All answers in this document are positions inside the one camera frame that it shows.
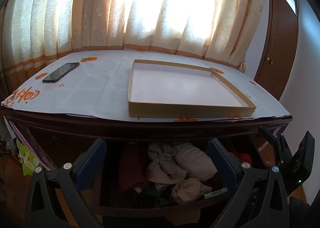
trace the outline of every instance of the white wall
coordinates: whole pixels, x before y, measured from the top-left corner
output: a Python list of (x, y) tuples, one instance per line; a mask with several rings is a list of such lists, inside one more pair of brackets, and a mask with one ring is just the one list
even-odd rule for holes
[(254, 79), (261, 60), (264, 43), (266, 41), (269, 20), (269, 0), (265, 0), (261, 19), (256, 32), (245, 54), (246, 70), (245, 74)]
[(307, 201), (312, 203), (320, 187), (320, 23), (306, 0), (298, 2), (297, 52), (280, 102), (293, 117), (284, 131), (292, 154), (307, 130), (316, 140), (312, 173), (303, 184)]

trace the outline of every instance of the blue gripper pad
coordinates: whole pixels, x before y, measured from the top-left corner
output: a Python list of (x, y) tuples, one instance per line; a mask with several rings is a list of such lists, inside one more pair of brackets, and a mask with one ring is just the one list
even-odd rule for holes
[(237, 191), (238, 181), (242, 176), (239, 160), (228, 152), (217, 138), (208, 142), (208, 153), (226, 188)]
[(89, 187), (106, 153), (106, 142), (96, 139), (90, 148), (76, 159), (71, 177), (78, 192)]

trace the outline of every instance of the beige towel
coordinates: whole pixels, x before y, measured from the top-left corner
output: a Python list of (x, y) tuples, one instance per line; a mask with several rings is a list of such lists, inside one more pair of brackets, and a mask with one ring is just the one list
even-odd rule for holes
[(175, 153), (175, 148), (169, 143), (154, 142), (148, 146), (148, 156), (152, 162), (148, 166), (147, 177), (155, 183), (158, 191), (186, 177), (187, 171), (182, 170), (174, 160)]
[(188, 172), (188, 177), (207, 181), (217, 173), (211, 158), (190, 142), (174, 143), (173, 146), (177, 150), (174, 158), (178, 166)]
[(180, 205), (198, 200), (204, 194), (211, 192), (212, 188), (202, 184), (195, 178), (183, 180), (172, 189), (171, 196)]

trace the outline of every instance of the orange patterned curtain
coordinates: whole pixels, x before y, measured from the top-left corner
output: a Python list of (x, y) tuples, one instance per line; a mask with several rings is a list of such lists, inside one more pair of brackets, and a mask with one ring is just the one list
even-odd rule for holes
[(71, 52), (115, 49), (183, 55), (236, 68), (263, 4), (264, 0), (9, 0), (0, 11), (1, 74), (13, 91)]
[(0, 99), (5, 99), (10, 95), (7, 79), (4, 72), (3, 56), (2, 56), (2, 32), (4, 23), (4, 12), (6, 10), (7, 3), (4, 4), (0, 10)]

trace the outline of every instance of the black smartphone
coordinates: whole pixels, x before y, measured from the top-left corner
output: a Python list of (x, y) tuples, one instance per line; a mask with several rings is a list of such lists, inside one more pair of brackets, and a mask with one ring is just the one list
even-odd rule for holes
[(75, 69), (77, 66), (79, 66), (79, 62), (72, 62), (72, 63), (66, 63), (60, 68), (56, 69), (54, 72), (52, 72), (50, 75), (46, 76), (42, 82), (43, 83), (55, 83), (58, 82), (62, 77), (64, 77), (66, 74), (68, 74), (71, 70)]

